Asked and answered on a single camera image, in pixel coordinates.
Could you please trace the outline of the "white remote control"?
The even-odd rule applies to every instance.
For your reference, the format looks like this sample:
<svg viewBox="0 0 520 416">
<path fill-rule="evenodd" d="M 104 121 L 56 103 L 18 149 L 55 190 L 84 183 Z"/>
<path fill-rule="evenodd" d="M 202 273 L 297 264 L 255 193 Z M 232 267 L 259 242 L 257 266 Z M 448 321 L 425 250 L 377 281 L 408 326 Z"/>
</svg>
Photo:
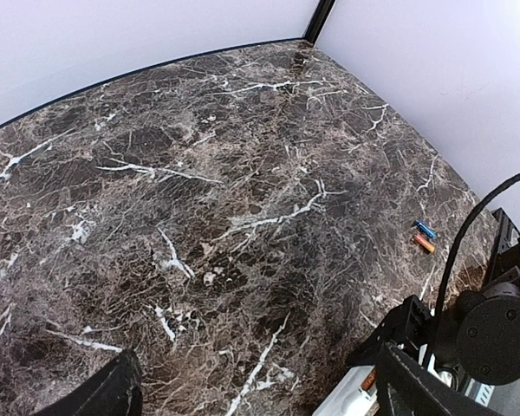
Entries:
<svg viewBox="0 0 520 416">
<path fill-rule="evenodd" d="M 375 412 L 374 366 L 353 367 L 313 412 L 314 416 L 365 416 Z"/>
</svg>

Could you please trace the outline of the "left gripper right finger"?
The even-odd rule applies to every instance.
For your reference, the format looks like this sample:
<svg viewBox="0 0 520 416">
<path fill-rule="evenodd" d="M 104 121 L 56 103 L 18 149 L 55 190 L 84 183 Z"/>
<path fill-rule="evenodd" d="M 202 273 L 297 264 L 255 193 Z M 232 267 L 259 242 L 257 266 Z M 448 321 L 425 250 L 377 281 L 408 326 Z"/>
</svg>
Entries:
<svg viewBox="0 0 520 416">
<path fill-rule="evenodd" d="M 491 415 L 492 410 L 451 390 L 403 350 L 386 343 L 376 361 L 379 415 Z"/>
</svg>

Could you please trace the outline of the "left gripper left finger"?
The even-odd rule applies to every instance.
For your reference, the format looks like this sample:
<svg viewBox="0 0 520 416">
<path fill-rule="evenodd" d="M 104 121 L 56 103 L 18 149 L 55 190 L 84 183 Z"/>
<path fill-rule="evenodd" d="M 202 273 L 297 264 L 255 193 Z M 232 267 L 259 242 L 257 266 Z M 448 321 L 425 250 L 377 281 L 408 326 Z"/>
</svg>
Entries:
<svg viewBox="0 0 520 416">
<path fill-rule="evenodd" d="M 73 392 L 35 415 L 141 415 L 141 381 L 138 357 L 125 349 Z"/>
</svg>

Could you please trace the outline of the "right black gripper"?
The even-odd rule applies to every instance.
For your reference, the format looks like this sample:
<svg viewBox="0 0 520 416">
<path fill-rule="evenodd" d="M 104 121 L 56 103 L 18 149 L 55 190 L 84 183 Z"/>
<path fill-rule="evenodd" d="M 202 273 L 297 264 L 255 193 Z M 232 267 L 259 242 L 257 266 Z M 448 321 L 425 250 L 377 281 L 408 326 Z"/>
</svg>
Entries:
<svg viewBox="0 0 520 416">
<path fill-rule="evenodd" d="M 402 345 L 403 351 L 417 361 L 420 348 L 429 341 L 432 321 L 430 309 L 416 295 L 407 297 L 347 356 L 346 366 L 374 366 L 381 347 L 387 342 Z"/>
</svg>

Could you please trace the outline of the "orange AAA battery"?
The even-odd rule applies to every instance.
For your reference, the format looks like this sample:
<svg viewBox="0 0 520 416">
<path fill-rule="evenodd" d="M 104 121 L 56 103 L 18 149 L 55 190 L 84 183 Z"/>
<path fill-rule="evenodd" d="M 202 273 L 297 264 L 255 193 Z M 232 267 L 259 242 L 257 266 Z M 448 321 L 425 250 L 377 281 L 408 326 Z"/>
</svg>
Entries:
<svg viewBox="0 0 520 416">
<path fill-rule="evenodd" d="M 435 251 L 434 245 L 420 234 L 414 235 L 413 241 L 427 253 L 433 253 Z"/>
</svg>

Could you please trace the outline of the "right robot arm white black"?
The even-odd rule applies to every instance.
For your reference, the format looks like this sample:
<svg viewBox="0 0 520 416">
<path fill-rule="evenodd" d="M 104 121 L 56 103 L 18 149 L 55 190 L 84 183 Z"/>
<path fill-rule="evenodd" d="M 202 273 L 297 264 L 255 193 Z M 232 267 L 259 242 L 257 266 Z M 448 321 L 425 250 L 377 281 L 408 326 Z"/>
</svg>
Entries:
<svg viewBox="0 0 520 416">
<path fill-rule="evenodd" d="M 387 341 L 416 358 L 434 338 L 440 367 L 460 367 L 493 386 L 520 379 L 520 233 L 504 210 L 492 215 L 498 229 L 481 289 L 461 292 L 439 321 L 417 296 L 409 296 L 348 355 L 348 367 L 374 365 Z"/>
</svg>

